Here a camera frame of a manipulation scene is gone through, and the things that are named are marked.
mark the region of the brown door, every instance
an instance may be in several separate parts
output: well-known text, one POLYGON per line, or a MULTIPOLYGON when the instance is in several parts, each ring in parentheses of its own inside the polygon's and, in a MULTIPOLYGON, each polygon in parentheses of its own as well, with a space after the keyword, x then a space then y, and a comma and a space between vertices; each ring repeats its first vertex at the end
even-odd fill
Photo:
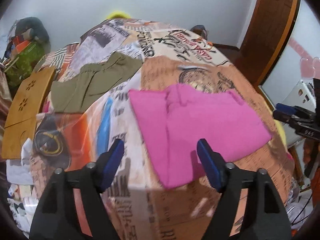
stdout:
POLYGON ((291 34, 298 0, 257 0, 241 46, 239 70, 258 86, 274 66, 291 34))

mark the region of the pink cloth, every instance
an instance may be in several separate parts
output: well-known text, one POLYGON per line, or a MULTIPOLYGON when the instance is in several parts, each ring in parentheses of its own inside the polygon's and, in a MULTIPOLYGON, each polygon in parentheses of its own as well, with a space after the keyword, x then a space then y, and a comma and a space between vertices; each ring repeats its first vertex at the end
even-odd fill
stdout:
POLYGON ((176 84, 164 91, 130 90, 129 98, 153 168, 167 189, 205 175, 196 154, 201 138, 226 162, 271 139, 255 111, 233 90, 206 94, 176 84))

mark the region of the screw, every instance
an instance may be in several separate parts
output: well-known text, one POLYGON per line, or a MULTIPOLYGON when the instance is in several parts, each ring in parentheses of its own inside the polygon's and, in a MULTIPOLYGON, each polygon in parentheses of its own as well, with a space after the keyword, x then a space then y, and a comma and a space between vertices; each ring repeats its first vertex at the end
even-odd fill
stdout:
POLYGON ((96 166, 96 163, 94 163, 94 162, 89 162, 89 163, 87 163, 87 168, 89 168, 89 169, 92 169, 94 166, 96 166))
POLYGON ((258 172, 261 173, 261 174, 267 174, 268 173, 267 170, 264 169, 264 168, 259 168, 258 172))
POLYGON ((235 168, 235 165, 233 163, 226 163, 226 167, 231 170, 235 168))
POLYGON ((63 172, 62 168, 56 168, 54 171, 55 174, 60 174, 61 172, 63 172))

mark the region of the green garment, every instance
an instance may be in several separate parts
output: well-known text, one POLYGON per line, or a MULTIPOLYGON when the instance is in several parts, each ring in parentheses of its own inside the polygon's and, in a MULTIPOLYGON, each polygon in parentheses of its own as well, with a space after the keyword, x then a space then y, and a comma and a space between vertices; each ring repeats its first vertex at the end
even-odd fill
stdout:
POLYGON ((74 78, 54 81, 51 98, 56 113, 84 113, 111 88, 131 78, 142 61, 114 52, 107 62, 87 64, 74 78))

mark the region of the patterned tablecloth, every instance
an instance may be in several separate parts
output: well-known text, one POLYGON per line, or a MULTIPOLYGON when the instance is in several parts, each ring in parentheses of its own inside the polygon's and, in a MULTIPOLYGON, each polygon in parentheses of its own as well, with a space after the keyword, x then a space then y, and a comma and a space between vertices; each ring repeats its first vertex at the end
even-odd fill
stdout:
MULTIPOLYGON (((163 189, 130 107, 128 91, 132 88, 163 90, 180 82, 207 93, 235 89, 273 135, 261 149, 235 163, 253 171, 266 168, 281 199, 286 201, 293 162, 287 156, 263 98, 211 42, 199 35, 159 22, 106 20, 85 33, 80 43, 49 54, 42 67, 55 65, 59 81, 63 82, 78 74, 86 63, 108 60, 113 51, 138 57, 144 64, 129 81, 107 92, 82 115, 49 114, 53 113, 49 95, 45 104, 49 113, 41 120, 53 118, 63 130, 70 161, 77 163, 76 168, 95 161, 115 138, 124 141, 125 153, 113 185, 102 195, 122 239, 201 239, 220 198, 206 177, 173 190, 163 189)), ((54 167, 48 159, 35 153, 31 163, 37 197, 40 197, 54 167)), ((243 190, 232 234, 240 229, 246 194, 243 190)), ((77 211, 83 232, 90 234, 84 212, 78 205, 77 211)))

